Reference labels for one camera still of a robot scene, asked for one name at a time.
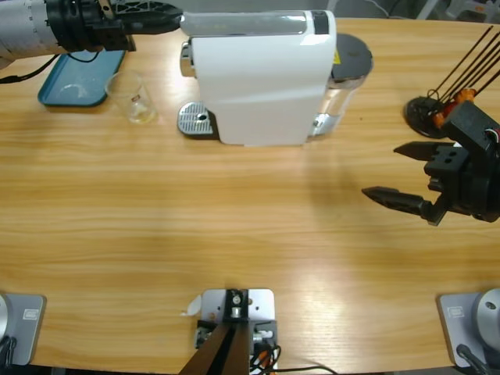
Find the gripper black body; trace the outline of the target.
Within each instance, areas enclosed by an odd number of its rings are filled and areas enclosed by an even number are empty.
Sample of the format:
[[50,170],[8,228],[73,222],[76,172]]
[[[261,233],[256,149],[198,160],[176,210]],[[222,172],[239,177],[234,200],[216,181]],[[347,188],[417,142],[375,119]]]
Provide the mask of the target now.
[[103,49],[91,26],[112,20],[109,1],[46,1],[46,23],[57,40],[57,45],[67,52]]
[[488,223],[499,218],[499,168],[496,165],[482,175],[473,168],[471,160],[470,177],[454,180],[430,177],[428,188],[449,199],[448,212]]

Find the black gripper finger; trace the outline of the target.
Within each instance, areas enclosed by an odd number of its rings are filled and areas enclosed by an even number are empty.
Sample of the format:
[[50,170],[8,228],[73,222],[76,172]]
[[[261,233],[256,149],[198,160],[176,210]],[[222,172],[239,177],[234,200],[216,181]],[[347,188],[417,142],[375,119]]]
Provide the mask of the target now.
[[419,195],[402,193],[389,187],[366,187],[362,193],[388,209],[419,216],[433,226],[441,222],[449,209],[449,199],[445,195],[440,195],[432,203]]
[[411,141],[394,149],[395,153],[425,162],[423,171],[432,178],[454,180],[471,176],[471,158],[454,143]]
[[174,18],[183,15],[183,10],[166,1],[111,1],[113,12],[119,18]]
[[96,23],[91,30],[106,51],[136,50],[133,36],[136,34],[157,35],[175,31],[180,27],[180,17],[125,20],[114,19]]

